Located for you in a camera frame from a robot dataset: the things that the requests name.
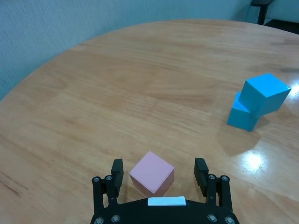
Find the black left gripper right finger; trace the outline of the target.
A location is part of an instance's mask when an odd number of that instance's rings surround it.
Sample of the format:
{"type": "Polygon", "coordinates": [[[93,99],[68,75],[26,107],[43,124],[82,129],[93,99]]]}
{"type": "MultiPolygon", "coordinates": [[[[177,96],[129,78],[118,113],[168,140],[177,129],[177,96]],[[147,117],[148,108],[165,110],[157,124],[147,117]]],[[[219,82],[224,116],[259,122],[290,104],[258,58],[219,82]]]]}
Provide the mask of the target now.
{"type": "Polygon", "coordinates": [[[220,207],[232,208],[230,178],[228,176],[216,177],[214,174],[210,174],[203,158],[195,158],[194,175],[202,195],[206,198],[206,204],[216,206],[216,196],[218,196],[220,207]]]}

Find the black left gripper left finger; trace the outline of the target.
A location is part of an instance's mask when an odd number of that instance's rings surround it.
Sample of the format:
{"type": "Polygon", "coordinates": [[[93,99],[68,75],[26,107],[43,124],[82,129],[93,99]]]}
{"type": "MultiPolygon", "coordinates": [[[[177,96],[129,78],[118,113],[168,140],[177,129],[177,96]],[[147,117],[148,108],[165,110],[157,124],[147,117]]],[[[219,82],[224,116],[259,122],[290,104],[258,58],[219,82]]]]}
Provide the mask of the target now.
{"type": "Polygon", "coordinates": [[[92,179],[94,210],[104,209],[103,195],[108,197],[108,205],[116,205],[124,176],[123,160],[115,159],[111,168],[111,174],[104,179],[96,176],[92,179]]]}

